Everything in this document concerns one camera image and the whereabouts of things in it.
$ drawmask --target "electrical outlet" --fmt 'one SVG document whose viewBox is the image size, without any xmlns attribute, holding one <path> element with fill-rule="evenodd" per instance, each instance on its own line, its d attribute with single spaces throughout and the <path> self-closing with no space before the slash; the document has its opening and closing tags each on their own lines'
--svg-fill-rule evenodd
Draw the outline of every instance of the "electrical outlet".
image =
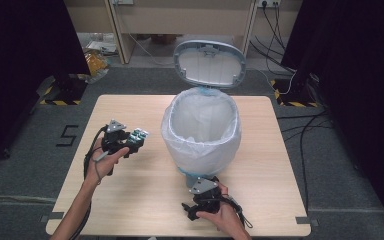
<svg viewBox="0 0 384 240">
<path fill-rule="evenodd" d="M 263 2 L 267 2 L 266 8 L 275 8 L 280 6 L 280 0 L 258 0 L 258 7 L 263 7 Z"/>
</svg>

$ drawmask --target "trash can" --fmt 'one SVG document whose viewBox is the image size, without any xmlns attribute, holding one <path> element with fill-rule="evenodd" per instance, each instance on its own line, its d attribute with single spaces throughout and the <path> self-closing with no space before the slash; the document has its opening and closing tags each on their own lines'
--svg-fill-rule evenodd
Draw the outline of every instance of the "trash can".
<svg viewBox="0 0 384 240">
<path fill-rule="evenodd" d="M 237 48 L 202 40 L 178 45 L 173 57 L 180 78 L 196 87 L 173 99 L 161 133 L 186 185 L 192 187 L 198 177 L 212 178 L 225 169 L 239 148 L 239 112 L 221 89 L 243 81 L 246 62 Z"/>
</svg>

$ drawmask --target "open lid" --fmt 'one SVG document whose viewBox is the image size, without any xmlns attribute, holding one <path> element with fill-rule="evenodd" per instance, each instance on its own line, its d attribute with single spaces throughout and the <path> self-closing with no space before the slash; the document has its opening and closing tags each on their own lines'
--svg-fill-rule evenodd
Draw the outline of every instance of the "open lid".
<svg viewBox="0 0 384 240">
<path fill-rule="evenodd" d="M 177 74 L 195 86 L 233 88 L 245 78 L 244 55 L 225 43 L 186 41 L 176 47 L 173 58 Z"/>
</svg>

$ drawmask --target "white plastic bag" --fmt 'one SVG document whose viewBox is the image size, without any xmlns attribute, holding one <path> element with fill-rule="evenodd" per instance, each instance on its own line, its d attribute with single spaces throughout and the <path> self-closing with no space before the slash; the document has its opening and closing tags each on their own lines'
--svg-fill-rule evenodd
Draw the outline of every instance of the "white plastic bag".
<svg viewBox="0 0 384 240">
<path fill-rule="evenodd" d="M 213 177 L 235 157 L 241 123 L 234 100 L 202 87 L 177 95 L 166 109 L 162 137 L 186 176 Z"/>
</svg>

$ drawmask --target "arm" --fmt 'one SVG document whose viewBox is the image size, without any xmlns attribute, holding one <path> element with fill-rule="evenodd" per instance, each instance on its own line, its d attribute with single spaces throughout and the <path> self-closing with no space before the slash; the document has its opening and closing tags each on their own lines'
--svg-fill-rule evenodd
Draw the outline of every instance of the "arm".
<svg viewBox="0 0 384 240">
<path fill-rule="evenodd" d="M 96 150 L 94 151 L 92 158 L 89 160 L 90 162 L 87 169 L 86 179 L 84 180 L 77 196 L 74 198 L 70 209 L 58 225 L 51 239 L 69 239 L 73 235 L 73 233 L 80 226 L 80 223 L 89 208 L 93 193 L 95 192 L 95 189 L 100 181 L 99 176 L 106 176 L 114 167 L 114 164 L 118 163 L 118 159 L 129 152 L 129 148 L 123 148 L 112 155 L 107 155 L 98 163 L 95 163 L 92 159 L 97 159 L 103 153 L 100 147 L 101 139 L 99 138 L 93 148 Z"/>
<path fill-rule="evenodd" d="M 228 189 L 223 184 L 219 183 L 222 195 L 228 195 Z M 227 203 L 220 203 L 220 210 L 213 214 L 209 212 L 197 212 L 197 217 L 207 219 L 216 225 L 217 230 L 222 231 L 235 240 L 251 239 L 249 233 L 245 230 L 235 209 Z"/>
</svg>

